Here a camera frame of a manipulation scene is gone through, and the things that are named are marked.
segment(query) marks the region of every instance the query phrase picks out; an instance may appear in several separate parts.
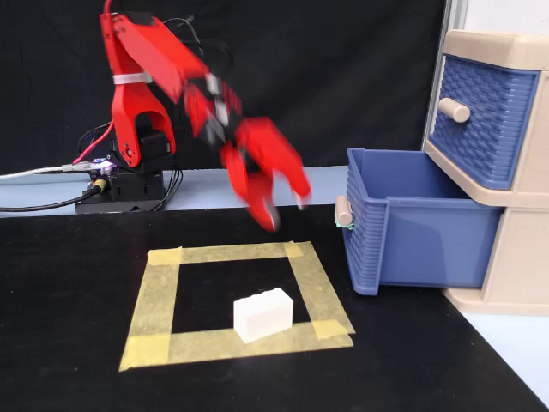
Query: white wall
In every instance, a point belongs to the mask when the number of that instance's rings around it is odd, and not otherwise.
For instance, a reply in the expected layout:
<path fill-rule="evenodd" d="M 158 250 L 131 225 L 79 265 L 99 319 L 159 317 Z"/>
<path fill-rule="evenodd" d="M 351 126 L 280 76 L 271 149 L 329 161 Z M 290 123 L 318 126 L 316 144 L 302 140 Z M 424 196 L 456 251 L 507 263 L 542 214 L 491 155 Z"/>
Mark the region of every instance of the white wall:
<path fill-rule="evenodd" d="M 549 0 L 468 0 L 464 28 L 549 35 Z"/>

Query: drawer handle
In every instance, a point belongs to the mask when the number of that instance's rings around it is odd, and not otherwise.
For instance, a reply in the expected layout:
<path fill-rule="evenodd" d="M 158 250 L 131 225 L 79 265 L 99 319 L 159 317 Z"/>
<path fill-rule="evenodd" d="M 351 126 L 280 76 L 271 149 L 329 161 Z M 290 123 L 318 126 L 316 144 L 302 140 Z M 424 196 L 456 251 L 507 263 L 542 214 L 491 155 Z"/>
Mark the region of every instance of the drawer handle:
<path fill-rule="evenodd" d="M 351 204 L 345 196 L 335 198 L 335 218 L 341 226 L 349 226 L 353 223 Z"/>
<path fill-rule="evenodd" d="M 464 123 L 469 120 L 471 111 L 467 106 L 445 97 L 438 102 L 438 110 L 446 116 L 453 118 L 457 123 Z"/>

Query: red wire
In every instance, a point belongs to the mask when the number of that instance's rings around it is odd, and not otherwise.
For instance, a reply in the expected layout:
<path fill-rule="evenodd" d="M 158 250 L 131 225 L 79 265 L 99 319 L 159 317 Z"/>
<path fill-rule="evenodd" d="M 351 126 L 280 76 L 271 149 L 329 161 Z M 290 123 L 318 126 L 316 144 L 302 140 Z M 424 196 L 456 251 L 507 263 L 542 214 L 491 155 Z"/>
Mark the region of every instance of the red wire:
<path fill-rule="evenodd" d="M 111 8 L 111 0 L 105 0 L 105 2 L 103 3 L 103 14 L 109 15 L 111 13 L 110 8 Z"/>
<path fill-rule="evenodd" d="M 111 130 L 112 130 L 112 120 L 111 122 L 109 123 L 109 127 L 106 128 L 105 132 L 101 135 L 101 137 L 99 139 L 97 139 L 96 141 L 92 142 L 89 146 L 87 146 L 86 150 L 84 150 L 82 152 L 82 154 L 80 156 L 78 156 L 73 162 L 72 164 L 75 165 L 76 163 L 79 163 L 82 161 L 82 159 L 84 157 L 86 157 L 86 155 L 91 152 L 95 146 L 97 146 L 99 143 L 101 143 L 101 141 L 103 139 L 105 139 L 105 137 L 108 136 L 109 133 L 111 133 Z"/>

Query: red robot arm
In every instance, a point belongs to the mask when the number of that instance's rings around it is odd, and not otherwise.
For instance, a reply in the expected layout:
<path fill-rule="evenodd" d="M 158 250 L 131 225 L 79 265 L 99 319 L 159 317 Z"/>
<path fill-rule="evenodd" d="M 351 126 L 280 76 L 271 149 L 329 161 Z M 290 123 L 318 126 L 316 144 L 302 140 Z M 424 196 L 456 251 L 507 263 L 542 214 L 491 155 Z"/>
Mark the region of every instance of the red robot arm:
<path fill-rule="evenodd" d="M 298 154 L 268 118 L 242 118 L 236 94 L 158 19 L 111 14 L 109 3 L 100 23 L 116 84 L 112 122 L 124 161 L 130 167 L 140 162 L 135 118 L 141 113 L 166 134 L 170 152 L 175 151 L 166 110 L 143 81 L 131 81 L 145 70 L 174 103 L 183 97 L 193 135 L 219 150 L 234 192 L 262 227 L 275 230 L 279 219 L 272 202 L 273 173 L 287 179 L 299 203 L 310 192 Z"/>

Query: white foam block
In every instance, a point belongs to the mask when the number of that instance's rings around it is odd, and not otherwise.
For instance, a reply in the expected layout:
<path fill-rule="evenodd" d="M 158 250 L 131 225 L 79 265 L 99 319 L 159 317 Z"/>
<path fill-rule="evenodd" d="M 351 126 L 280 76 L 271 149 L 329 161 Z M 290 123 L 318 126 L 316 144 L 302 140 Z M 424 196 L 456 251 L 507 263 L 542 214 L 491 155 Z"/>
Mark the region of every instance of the white foam block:
<path fill-rule="evenodd" d="M 293 300 L 280 288 L 234 302 L 234 329 L 244 343 L 291 328 L 292 316 Z"/>

